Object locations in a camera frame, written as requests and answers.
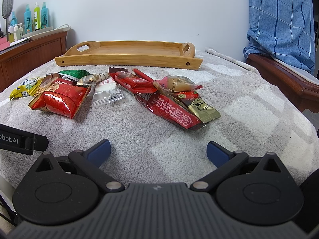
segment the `fuzzy blanket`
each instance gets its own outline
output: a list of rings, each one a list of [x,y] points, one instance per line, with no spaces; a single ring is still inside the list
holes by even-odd
[[[0,94],[0,123],[47,136],[47,150],[55,156],[66,156],[74,149],[86,150],[107,138],[112,154],[100,168],[125,185],[191,184],[216,169],[206,156],[207,143],[212,140],[230,151],[241,149],[251,156],[276,152],[297,183],[319,168],[315,128],[279,89],[262,79],[252,66],[211,48],[206,51],[196,53],[196,57],[204,59],[198,71],[138,67],[154,79],[182,75],[203,85],[198,91],[200,96],[221,117],[200,130],[183,130],[153,115],[126,91],[120,101],[92,107],[92,89],[72,120],[31,110],[30,96],[9,100],[10,92],[25,78],[69,69],[90,73],[108,70],[108,66],[100,65],[59,67],[54,60]],[[0,150],[0,175],[16,187],[39,154],[25,156]]]

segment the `yellow snack package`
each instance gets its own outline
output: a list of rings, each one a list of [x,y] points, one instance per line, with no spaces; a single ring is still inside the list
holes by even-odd
[[[26,97],[34,95],[37,88],[40,86],[43,77],[25,79],[17,88],[10,93],[10,100],[12,98]]]

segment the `dark red snack package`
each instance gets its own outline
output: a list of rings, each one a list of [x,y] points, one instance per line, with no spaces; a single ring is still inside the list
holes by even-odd
[[[91,87],[78,87],[65,83],[65,80],[51,85],[30,103],[32,110],[54,112],[73,118],[78,112],[82,102],[89,93]]]
[[[111,68],[109,68],[109,74],[114,81],[134,94],[154,93],[157,91],[151,82],[140,78],[135,74],[125,71],[111,72],[110,69]]]
[[[177,126],[188,130],[197,130],[205,126],[195,115],[158,92],[152,94],[134,94],[134,97],[155,115]]]

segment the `gray ribbed panel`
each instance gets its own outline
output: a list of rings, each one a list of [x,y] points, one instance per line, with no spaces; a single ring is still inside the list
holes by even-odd
[[[301,239],[293,222],[274,227],[240,223],[224,214],[208,193],[190,191],[184,183],[137,184],[109,193],[85,218],[42,227],[21,223],[14,239]]]

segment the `tray handle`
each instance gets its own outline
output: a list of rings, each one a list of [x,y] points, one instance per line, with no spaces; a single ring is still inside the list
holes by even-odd
[[[90,48],[88,48],[84,51],[78,50],[79,47],[83,47],[85,45],[90,47]],[[66,53],[64,55],[65,56],[83,55],[83,54],[86,54],[86,53],[100,47],[100,46],[101,46],[100,42],[97,42],[97,41],[84,41],[84,42],[81,42],[81,43],[76,44],[73,47],[71,47],[68,51],[66,51]]]
[[[194,57],[195,56],[195,46],[193,43],[184,43],[181,47],[181,56],[183,57]]]

